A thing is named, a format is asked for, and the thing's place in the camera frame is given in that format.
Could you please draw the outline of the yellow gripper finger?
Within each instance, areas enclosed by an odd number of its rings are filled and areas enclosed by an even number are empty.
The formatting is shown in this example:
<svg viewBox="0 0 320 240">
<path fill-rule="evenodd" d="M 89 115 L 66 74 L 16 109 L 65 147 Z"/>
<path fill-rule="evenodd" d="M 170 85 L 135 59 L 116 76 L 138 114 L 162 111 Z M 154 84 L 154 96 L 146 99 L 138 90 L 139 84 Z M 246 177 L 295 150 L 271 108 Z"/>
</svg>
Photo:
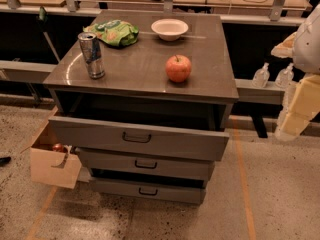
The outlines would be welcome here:
<svg viewBox="0 0 320 240">
<path fill-rule="evenodd" d="M 296 33 L 289 35 L 283 42 L 271 50 L 271 54 L 278 58 L 291 58 L 295 37 Z"/>
<path fill-rule="evenodd" d="M 292 141 L 320 113 L 320 76 L 307 74 L 299 82 L 290 82 L 282 105 L 275 136 L 281 141 Z"/>
</svg>

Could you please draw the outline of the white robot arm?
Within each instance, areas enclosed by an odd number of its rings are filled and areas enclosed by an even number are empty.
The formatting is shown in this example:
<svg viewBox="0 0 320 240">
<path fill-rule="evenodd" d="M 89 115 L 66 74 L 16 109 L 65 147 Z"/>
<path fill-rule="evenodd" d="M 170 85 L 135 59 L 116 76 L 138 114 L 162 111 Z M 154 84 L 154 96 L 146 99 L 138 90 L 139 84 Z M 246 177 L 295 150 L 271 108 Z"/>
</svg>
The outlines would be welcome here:
<svg viewBox="0 0 320 240">
<path fill-rule="evenodd" d="M 271 54 L 292 58 L 293 66 L 305 73 L 298 83 L 291 82 L 286 88 L 277 120 L 275 136 L 291 141 L 320 113 L 320 5 Z"/>
</svg>

